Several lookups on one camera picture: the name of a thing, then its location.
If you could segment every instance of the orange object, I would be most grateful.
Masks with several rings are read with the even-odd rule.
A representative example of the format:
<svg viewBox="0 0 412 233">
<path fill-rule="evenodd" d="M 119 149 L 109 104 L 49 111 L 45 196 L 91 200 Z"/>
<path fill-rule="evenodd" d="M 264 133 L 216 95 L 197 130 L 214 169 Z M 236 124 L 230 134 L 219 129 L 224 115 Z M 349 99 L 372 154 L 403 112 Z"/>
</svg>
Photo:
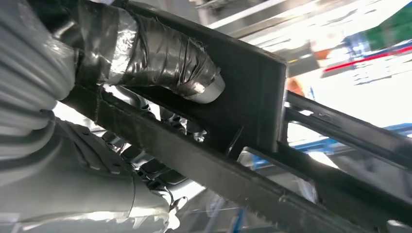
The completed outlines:
<svg viewBox="0 0 412 233">
<path fill-rule="evenodd" d="M 324 60 L 327 58 L 331 51 L 332 49 L 317 51 L 315 52 L 315 57 L 317 60 Z"/>
<path fill-rule="evenodd" d="M 292 91 L 293 93 L 296 93 L 303 97 L 305 96 L 302 85 L 296 78 L 288 78 L 286 85 L 289 91 Z"/>
</svg>

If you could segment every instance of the metal rail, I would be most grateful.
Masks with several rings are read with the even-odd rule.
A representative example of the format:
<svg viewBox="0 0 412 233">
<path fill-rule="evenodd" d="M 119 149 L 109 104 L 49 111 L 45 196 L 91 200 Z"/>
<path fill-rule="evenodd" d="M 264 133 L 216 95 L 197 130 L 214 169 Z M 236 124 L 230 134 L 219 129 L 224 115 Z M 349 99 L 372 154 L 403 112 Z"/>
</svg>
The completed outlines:
<svg viewBox="0 0 412 233">
<path fill-rule="evenodd" d="M 165 165 L 257 213 L 281 230 L 291 233 L 353 233 L 377 229 L 386 232 L 386 222 L 390 219 L 412 224 L 408 214 L 412 209 L 407 203 L 339 170 L 314 162 L 282 143 L 278 145 L 278 153 L 250 146 L 269 162 L 312 181 L 321 197 L 318 205 L 250 171 L 224 154 L 169 129 L 97 87 L 76 86 L 64 103 L 133 145 L 146 148 Z"/>
</svg>

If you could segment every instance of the steel beam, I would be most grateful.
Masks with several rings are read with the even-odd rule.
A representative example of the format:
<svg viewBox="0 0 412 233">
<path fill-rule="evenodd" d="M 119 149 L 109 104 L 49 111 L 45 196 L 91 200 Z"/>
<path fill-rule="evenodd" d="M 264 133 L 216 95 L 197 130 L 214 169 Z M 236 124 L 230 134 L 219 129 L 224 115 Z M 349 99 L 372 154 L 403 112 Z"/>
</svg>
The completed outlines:
<svg viewBox="0 0 412 233">
<path fill-rule="evenodd" d="M 131 144 L 145 148 L 170 168 L 246 207 L 283 231 L 367 232 L 162 125 L 101 88 L 77 85 L 63 102 Z"/>
</svg>

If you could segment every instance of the aluminum foil tape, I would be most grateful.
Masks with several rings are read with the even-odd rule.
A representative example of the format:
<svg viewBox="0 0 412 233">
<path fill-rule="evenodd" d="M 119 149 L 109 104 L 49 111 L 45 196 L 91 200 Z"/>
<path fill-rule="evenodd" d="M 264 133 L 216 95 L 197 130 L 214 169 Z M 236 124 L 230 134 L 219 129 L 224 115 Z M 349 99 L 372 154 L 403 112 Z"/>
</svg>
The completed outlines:
<svg viewBox="0 0 412 233">
<path fill-rule="evenodd" d="M 82 77 L 125 87 L 159 85 L 199 103 L 214 101 L 224 90 L 220 70 L 204 48 L 155 19 L 88 3 L 80 7 L 79 23 L 85 41 Z"/>
</svg>

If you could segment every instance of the red stripe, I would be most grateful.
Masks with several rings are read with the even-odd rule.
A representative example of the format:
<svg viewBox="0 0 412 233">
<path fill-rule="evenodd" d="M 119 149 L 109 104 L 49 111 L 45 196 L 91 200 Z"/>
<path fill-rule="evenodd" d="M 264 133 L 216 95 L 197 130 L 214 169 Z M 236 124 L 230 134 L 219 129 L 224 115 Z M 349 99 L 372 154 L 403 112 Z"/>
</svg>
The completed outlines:
<svg viewBox="0 0 412 233">
<path fill-rule="evenodd" d="M 391 56 L 391 55 L 394 55 L 394 54 L 400 54 L 400 53 L 408 52 L 408 51 L 411 51 L 411 50 L 412 50 L 412 46 L 409 46 L 409 47 L 405 47 L 405 48 L 400 49 L 400 50 L 395 50 L 395 51 L 392 51 L 392 52 L 386 52 L 386 53 L 378 54 L 378 55 L 375 55 L 375 56 L 370 56 L 368 58 L 360 59 L 360 60 L 357 60 L 357 61 L 344 63 L 344 64 L 337 65 L 337 66 L 334 66 L 334 67 L 329 67 L 329 68 L 324 70 L 324 73 L 332 71 L 332 70 L 340 69 L 340 68 L 343 68 L 343 67 L 348 67 L 348 66 L 351 66 L 351 65 L 359 63 L 359 62 L 371 61 L 371 60 L 375 60 L 375 59 L 378 59 L 378 58 L 381 58 L 381 57 L 387 57 L 387 56 Z"/>
</svg>

